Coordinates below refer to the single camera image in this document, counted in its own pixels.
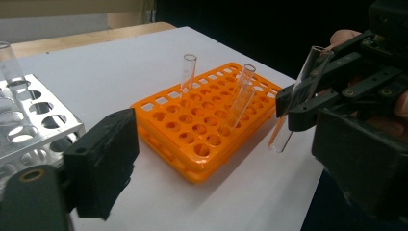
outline human hand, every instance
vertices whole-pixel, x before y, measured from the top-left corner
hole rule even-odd
[[[360,34],[360,32],[353,30],[336,31],[330,38],[330,45],[326,48],[333,49]],[[373,116],[366,120],[366,123],[400,141],[408,143],[408,90],[395,102],[394,114],[396,116]]]

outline table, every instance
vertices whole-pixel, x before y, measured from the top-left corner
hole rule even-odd
[[[18,58],[90,129],[104,116],[178,84],[182,58],[198,57],[196,74],[250,63],[284,88],[293,79],[192,28],[181,27]],[[276,119],[264,124],[207,181],[192,184],[143,141],[132,180],[106,221],[78,218],[92,230],[300,230],[323,166],[311,154],[314,129],[293,136],[281,154],[268,149]]]

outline orange plastic rack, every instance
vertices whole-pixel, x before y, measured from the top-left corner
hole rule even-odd
[[[219,132],[241,70],[239,64],[225,64],[194,77],[183,97],[176,85],[131,106],[139,136],[192,183],[210,177],[275,113],[281,88],[255,73],[251,85],[256,92],[240,122],[232,131]]]

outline test tube rack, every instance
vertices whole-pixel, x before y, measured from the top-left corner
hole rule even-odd
[[[228,63],[195,76],[191,91],[180,86],[162,90],[136,103],[139,136],[192,183],[209,178],[275,113],[280,87],[254,74],[256,90],[232,131],[220,127],[229,116],[242,66]]]
[[[34,75],[0,82],[0,198],[7,180],[36,165],[59,167],[84,124]]]

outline white tabletop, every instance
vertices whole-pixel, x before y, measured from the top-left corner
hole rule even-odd
[[[103,117],[178,84],[186,53],[196,74],[223,64],[254,64],[282,88],[293,79],[189,27],[19,59],[88,130]],[[78,218],[92,230],[300,230],[323,166],[311,154],[314,129],[293,136],[281,154],[268,149],[276,119],[264,124],[230,161],[192,184],[140,140],[131,183],[106,221]]]

